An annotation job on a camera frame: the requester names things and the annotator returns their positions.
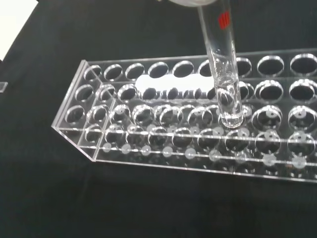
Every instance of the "glass test tube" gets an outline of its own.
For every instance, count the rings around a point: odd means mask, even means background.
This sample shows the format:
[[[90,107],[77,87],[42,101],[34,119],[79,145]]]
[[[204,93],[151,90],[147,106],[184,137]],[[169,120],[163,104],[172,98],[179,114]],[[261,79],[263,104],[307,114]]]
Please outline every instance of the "glass test tube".
[[[229,0],[216,0],[198,7],[220,116],[227,127],[243,122],[238,69]]]

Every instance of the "black tablecloth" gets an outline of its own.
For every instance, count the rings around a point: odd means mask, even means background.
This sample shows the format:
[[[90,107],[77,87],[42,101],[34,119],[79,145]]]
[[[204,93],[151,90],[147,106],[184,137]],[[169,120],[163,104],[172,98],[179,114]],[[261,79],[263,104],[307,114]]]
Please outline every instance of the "black tablecloth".
[[[232,0],[237,51],[317,47],[316,9]],[[0,64],[0,237],[315,237],[316,184],[92,163],[51,129],[82,59],[204,53],[192,8],[40,1]]]

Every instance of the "test tube rack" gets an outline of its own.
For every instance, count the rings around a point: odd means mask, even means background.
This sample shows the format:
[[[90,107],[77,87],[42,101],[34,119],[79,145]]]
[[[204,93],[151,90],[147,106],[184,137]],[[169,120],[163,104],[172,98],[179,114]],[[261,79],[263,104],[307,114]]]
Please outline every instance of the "test tube rack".
[[[317,182],[316,56],[238,54],[234,129],[219,118],[207,56],[83,60],[52,127],[93,162]]]

